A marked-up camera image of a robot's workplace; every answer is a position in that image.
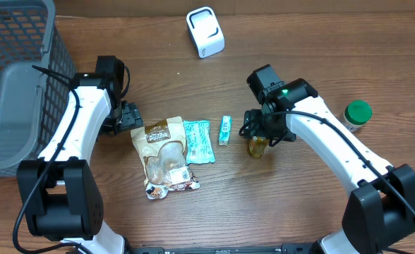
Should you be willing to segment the clear yellow liquid bottle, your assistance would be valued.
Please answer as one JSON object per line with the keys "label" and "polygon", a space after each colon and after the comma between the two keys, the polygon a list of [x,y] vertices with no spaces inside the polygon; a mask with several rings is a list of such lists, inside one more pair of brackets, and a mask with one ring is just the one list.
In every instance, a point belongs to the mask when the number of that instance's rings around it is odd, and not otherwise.
{"label": "clear yellow liquid bottle", "polygon": [[265,137],[253,136],[248,142],[249,155],[253,158],[262,157],[268,143],[269,140]]}

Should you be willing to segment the brown snack packet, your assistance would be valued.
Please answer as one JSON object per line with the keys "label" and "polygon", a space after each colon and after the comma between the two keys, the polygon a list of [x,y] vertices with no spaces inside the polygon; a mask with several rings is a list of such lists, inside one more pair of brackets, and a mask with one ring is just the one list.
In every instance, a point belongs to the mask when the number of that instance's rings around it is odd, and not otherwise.
{"label": "brown snack packet", "polygon": [[148,199],[163,199],[172,191],[200,188],[186,162],[186,133],[180,116],[133,129],[131,140],[143,165]]}

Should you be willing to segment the teal Kleenex tissue pack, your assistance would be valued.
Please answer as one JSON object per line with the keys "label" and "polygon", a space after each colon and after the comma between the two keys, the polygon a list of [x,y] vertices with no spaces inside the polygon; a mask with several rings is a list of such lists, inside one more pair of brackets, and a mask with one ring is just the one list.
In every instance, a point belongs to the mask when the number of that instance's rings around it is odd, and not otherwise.
{"label": "teal Kleenex tissue pack", "polygon": [[231,116],[223,116],[222,121],[219,127],[219,140],[218,143],[221,146],[228,146],[229,139],[231,136],[231,125],[232,125],[232,117]]}

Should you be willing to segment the green lid white jar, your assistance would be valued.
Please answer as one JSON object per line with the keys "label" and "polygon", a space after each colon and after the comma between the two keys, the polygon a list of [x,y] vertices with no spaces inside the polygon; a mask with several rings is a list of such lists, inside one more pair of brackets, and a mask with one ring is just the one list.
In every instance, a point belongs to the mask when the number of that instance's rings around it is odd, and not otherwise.
{"label": "green lid white jar", "polygon": [[344,110],[342,123],[351,132],[357,131],[372,117],[371,106],[363,100],[351,102]]}

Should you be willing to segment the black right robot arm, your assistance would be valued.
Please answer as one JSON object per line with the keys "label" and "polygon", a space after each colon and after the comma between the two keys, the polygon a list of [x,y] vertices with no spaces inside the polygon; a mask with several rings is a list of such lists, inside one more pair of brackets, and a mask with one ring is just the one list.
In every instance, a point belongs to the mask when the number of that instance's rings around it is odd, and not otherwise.
{"label": "black right robot arm", "polygon": [[314,243],[285,243],[283,253],[381,253],[415,233],[415,171],[394,167],[368,149],[328,109],[307,81],[286,83],[271,65],[246,80],[260,109],[244,115],[240,136],[270,147],[304,140],[339,179],[348,195],[342,227]]}

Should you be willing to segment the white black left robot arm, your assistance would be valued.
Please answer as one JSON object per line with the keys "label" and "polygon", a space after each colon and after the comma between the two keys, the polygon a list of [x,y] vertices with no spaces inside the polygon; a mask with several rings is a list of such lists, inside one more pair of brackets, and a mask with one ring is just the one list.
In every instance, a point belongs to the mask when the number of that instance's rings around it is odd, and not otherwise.
{"label": "white black left robot arm", "polygon": [[104,203],[90,170],[99,135],[118,135],[143,126],[134,103],[124,100],[131,74],[115,56],[99,56],[95,71],[72,77],[36,66],[68,88],[68,104],[47,146],[16,172],[22,207],[12,242],[21,253],[18,231],[25,220],[33,236],[51,241],[39,253],[71,247],[74,253],[131,253],[126,237],[104,221]]}

